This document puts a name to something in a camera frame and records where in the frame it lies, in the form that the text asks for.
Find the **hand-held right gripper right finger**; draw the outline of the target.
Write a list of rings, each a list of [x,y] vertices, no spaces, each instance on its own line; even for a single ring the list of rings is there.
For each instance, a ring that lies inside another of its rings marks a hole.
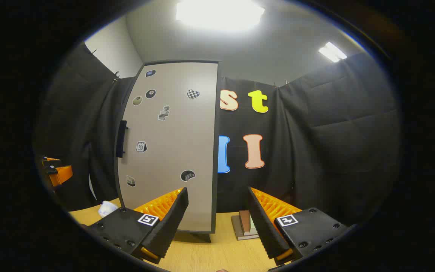
[[[277,266],[317,255],[357,228],[318,208],[299,209],[252,187],[247,188],[247,208],[268,258]]]

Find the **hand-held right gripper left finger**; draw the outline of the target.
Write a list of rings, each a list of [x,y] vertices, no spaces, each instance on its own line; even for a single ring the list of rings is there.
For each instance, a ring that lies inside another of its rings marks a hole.
[[[117,208],[88,226],[91,234],[135,258],[158,264],[188,208],[188,190],[176,189],[138,208]]]

